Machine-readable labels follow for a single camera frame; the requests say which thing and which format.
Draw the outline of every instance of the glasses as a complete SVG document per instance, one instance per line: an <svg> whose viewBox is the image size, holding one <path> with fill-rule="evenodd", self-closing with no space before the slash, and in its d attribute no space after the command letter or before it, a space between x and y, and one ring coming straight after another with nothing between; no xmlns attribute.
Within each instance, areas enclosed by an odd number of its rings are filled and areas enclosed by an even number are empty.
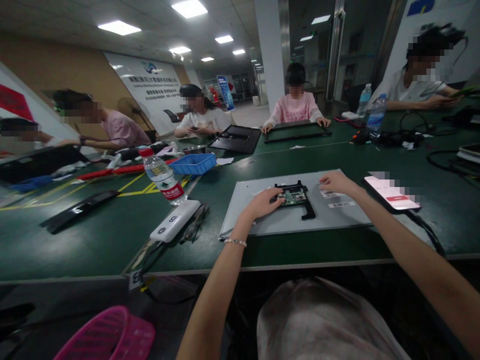
<svg viewBox="0 0 480 360"><path fill-rule="evenodd" d="M204 222L205 215L207 215L207 211L209 210L209 206L204 204L198 208L198 210L193 214L193 221L188 225L185 232L183 233L182 239L180 240L180 244L185 243L186 241L194 241L197 233Z"/></svg>

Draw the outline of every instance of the pink basket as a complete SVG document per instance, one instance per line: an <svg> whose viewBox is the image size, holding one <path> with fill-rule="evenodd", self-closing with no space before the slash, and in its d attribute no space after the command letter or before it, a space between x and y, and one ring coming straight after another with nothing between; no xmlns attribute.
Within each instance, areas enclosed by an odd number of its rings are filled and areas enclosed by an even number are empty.
<svg viewBox="0 0 480 360"><path fill-rule="evenodd" d="M54 360L145 360L154 338L151 323L113 306L78 330Z"/></svg>

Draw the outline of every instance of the plastic bottle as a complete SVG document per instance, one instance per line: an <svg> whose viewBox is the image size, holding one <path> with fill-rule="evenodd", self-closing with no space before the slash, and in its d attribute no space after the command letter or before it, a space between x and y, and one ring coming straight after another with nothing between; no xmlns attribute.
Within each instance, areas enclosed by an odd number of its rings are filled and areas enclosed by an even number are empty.
<svg viewBox="0 0 480 360"><path fill-rule="evenodd" d="M380 94L378 99L375 100L375 102L373 103L370 111L370 116L368 117L368 121L366 122L366 127L370 130L370 132L376 133L380 129L386 111L387 94L383 93Z"/></svg>
<svg viewBox="0 0 480 360"><path fill-rule="evenodd" d="M180 205L187 200L187 194L165 161L154 156L154 151L149 147L139 150L138 153L143 158L146 174L171 205Z"/></svg>
<svg viewBox="0 0 480 360"><path fill-rule="evenodd" d="M372 84L367 84L360 95L360 102L358 103L358 109L356 114L360 118L364 118L367 113L367 104L372 96Z"/></svg>

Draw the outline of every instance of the bottle cap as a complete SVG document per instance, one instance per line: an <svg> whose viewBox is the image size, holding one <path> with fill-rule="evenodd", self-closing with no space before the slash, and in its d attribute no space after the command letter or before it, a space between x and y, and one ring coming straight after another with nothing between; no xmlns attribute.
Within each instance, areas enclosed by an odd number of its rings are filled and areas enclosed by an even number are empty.
<svg viewBox="0 0 480 360"><path fill-rule="evenodd" d="M154 151L151 148L147 147L147 148L138 150L138 153L142 158L147 158L149 156L152 156L154 154Z"/></svg>

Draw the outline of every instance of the fan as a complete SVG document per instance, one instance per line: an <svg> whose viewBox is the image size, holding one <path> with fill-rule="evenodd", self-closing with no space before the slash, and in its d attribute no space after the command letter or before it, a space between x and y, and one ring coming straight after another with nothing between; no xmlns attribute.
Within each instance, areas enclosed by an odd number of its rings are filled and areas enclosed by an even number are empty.
<svg viewBox="0 0 480 360"><path fill-rule="evenodd" d="M157 140L156 131L149 120L150 113L145 105L143 105L141 102L135 101L131 97L122 97L120 100L118 100L117 108L118 111L120 111L123 115L128 116L129 118L133 118L133 115L141 117L146 127L148 128L148 130L145 131L145 134L148 136L152 143Z"/></svg>

